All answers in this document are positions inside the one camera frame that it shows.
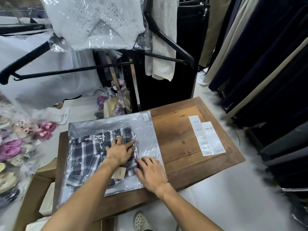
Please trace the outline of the person's right hand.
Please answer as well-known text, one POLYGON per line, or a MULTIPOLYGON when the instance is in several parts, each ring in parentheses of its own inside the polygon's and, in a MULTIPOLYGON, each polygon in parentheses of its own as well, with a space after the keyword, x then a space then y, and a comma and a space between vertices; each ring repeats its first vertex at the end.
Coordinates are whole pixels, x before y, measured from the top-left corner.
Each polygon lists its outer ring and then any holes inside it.
POLYGON ((153 162, 152 169, 144 169, 144 157, 137 159, 140 170, 143 172, 146 182, 147 190, 154 193, 159 199, 163 198, 163 195, 170 185, 167 179, 165 170, 160 171, 158 168, 156 158, 150 157, 153 162))

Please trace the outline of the person's left hand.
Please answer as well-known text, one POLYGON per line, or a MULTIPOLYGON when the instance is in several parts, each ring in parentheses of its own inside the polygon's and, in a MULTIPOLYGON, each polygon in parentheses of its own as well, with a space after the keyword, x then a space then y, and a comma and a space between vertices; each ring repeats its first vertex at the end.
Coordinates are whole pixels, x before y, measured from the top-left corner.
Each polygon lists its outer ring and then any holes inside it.
POLYGON ((135 142, 136 140, 133 139, 127 143, 122 143, 123 136, 119 136, 117 139, 113 139, 111 142, 111 146, 106 146, 106 159, 113 159, 117 162, 117 165, 125 164, 131 155, 135 151, 135 142))

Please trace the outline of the clear plastic garment bag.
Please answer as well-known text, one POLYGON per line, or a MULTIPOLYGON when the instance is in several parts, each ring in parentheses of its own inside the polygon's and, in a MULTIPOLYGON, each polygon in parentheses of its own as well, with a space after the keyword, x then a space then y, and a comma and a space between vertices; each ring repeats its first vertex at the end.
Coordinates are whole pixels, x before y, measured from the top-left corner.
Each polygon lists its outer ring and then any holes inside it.
MULTIPOLYGON (((140 168, 136 161, 137 158, 142 158, 144 156, 149 158, 154 157, 163 163, 150 111, 68 124, 68 149, 70 138, 76 139, 102 131, 112 131, 125 127, 131 127, 135 135, 135 151, 129 160, 121 166, 126 168, 125 178, 123 180, 111 179, 106 189, 105 196, 143 188, 143 185, 134 171, 135 168, 140 168), (144 120, 143 113, 148 114, 149 121, 144 120)), ((67 158, 68 150, 57 208, 64 204, 76 191, 71 187, 66 186, 67 158)))

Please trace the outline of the person's left forearm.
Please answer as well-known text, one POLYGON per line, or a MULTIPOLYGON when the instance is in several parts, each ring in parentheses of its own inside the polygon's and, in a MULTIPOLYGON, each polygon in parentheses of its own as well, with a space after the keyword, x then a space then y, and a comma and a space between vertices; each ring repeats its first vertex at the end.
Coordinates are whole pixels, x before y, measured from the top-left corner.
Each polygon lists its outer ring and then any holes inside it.
POLYGON ((85 231, 104 198, 112 175, 121 164, 116 157, 107 157, 97 170, 43 226, 41 231, 85 231))

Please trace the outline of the brown paper garment tag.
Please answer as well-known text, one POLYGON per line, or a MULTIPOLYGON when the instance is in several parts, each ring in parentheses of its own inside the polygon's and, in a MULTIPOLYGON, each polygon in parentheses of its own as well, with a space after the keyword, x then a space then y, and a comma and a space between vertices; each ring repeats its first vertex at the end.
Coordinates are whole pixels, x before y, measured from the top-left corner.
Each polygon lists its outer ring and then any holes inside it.
POLYGON ((117 180, 123 180, 125 178, 125 174, 126 174, 126 168, 118 167, 111 178, 117 180))

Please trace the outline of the navy white plaid shirt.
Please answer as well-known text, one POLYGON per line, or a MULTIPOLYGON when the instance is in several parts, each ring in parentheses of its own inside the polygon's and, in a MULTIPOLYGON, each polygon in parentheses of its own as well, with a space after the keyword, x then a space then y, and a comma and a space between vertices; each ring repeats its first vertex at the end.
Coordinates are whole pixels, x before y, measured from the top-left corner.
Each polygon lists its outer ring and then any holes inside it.
POLYGON ((66 163, 66 186, 76 190, 97 171, 106 159, 106 147, 111 147, 113 139, 123 136, 122 143, 135 139, 131 127, 102 131, 90 136, 70 138, 66 163))

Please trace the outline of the bag of colourful items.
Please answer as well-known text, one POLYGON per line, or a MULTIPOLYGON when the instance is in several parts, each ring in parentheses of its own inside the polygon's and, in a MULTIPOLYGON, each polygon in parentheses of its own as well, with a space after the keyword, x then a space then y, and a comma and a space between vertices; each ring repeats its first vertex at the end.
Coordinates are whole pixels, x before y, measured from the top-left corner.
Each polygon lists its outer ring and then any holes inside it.
MULTIPOLYGON (((130 92, 128 91, 125 81, 122 79, 118 80, 123 101, 125 103, 126 112, 128 114, 132 113, 131 102, 130 102, 130 92)), ((120 101, 120 97, 114 82, 111 81, 112 87, 103 87, 95 91, 93 97, 97 100, 98 111, 94 113, 94 118, 104 119, 114 116, 124 115, 124 108, 120 101)))

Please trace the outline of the person's white clog shoe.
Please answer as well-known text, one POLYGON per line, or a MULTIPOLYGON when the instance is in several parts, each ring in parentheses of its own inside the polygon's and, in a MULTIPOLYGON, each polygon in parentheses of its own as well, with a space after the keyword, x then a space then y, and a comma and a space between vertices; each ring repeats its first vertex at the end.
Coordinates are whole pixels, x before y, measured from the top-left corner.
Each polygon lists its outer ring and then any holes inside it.
POLYGON ((146 216, 142 211, 138 211, 133 219, 134 231, 153 231, 146 216))

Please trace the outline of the wide white barcode label sheet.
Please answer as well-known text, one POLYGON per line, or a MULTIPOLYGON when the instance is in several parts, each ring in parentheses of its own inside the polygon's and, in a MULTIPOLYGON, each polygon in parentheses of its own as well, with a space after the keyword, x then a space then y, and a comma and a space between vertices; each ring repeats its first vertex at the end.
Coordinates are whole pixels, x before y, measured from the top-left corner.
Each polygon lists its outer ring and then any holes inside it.
POLYGON ((212 123, 210 121, 204 122, 202 123, 202 127, 205 131, 205 142, 207 143, 206 145, 203 146, 203 148, 206 147, 206 149, 201 150, 202 154, 204 156, 209 156, 209 155, 218 155, 226 153, 226 150, 223 147, 212 123))

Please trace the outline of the brown cardboard box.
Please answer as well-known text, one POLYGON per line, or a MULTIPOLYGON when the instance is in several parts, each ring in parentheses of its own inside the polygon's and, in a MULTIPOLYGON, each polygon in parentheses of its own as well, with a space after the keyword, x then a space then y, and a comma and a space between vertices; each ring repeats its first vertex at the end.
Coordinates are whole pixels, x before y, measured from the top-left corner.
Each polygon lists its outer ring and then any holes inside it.
POLYGON ((46 203, 56 209, 64 165, 64 159, 55 158, 36 171, 25 193, 13 231, 39 231, 50 218, 52 210, 49 210, 48 214, 46 211, 41 214, 41 206, 46 203))

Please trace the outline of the pile of bagged slippers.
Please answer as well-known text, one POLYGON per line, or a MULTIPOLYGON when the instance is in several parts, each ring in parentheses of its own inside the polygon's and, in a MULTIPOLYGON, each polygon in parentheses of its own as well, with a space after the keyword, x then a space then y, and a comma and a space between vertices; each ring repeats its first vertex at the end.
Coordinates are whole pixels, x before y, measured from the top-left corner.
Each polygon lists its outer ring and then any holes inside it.
POLYGON ((38 145, 52 137, 62 117, 53 107, 24 114, 0 93, 0 213, 21 199, 42 166, 38 145))

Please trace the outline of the white lace garment in plastic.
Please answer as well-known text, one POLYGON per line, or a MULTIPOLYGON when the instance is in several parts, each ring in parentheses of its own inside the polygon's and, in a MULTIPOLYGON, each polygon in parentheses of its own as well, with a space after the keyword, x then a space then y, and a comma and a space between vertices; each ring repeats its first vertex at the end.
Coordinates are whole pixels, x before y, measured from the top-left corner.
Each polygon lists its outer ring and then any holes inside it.
POLYGON ((148 50, 151 37, 144 15, 147 0, 40 0, 55 51, 148 50))

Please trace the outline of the black hanging trousers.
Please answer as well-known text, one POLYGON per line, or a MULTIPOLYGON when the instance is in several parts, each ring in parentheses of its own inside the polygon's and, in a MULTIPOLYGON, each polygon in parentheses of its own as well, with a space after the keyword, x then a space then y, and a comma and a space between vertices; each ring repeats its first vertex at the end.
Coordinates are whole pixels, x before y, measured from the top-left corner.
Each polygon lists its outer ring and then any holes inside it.
POLYGON ((194 68, 185 69, 197 72, 210 18, 208 0, 180 1, 177 10, 177 44, 195 60, 194 68))

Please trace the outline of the large black clothes hanger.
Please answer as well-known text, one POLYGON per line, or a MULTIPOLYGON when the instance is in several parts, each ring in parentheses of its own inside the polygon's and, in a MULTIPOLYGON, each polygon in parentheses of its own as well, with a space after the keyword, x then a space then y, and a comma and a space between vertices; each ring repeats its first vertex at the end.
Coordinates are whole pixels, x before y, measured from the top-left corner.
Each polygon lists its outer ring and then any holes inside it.
POLYGON ((36 49, 26 54, 25 56, 19 58, 17 61, 5 67, 2 71, 0 71, 0 84, 7 85, 9 82, 10 76, 15 77, 16 81, 21 81, 21 80, 31 79, 31 78, 47 77, 47 76, 74 73, 74 72, 83 72, 83 71, 88 71, 88 70, 103 69, 103 68, 110 68, 110 67, 116 67, 116 66, 128 66, 128 65, 134 64, 134 61, 132 60, 129 62, 121 62, 121 63, 116 63, 116 64, 88 66, 88 67, 81 67, 77 69, 57 70, 57 71, 51 71, 51 72, 33 73, 33 74, 26 74, 26 75, 20 75, 16 73, 18 70, 28 65, 29 63, 33 62, 34 60, 36 60, 37 58, 39 58, 40 56, 42 56, 48 51, 50 51, 50 46, 48 42, 45 42, 39 47, 37 47, 36 49))

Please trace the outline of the chrome rack post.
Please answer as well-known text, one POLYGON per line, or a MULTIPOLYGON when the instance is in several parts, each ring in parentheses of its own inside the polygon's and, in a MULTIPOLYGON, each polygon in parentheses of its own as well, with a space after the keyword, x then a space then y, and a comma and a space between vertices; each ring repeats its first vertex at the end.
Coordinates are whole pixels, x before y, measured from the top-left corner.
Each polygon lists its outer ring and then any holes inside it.
POLYGON ((119 97, 119 103, 125 114, 128 110, 141 112, 141 104, 137 86, 135 59, 129 54, 115 50, 107 50, 106 61, 112 77, 112 87, 119 97))

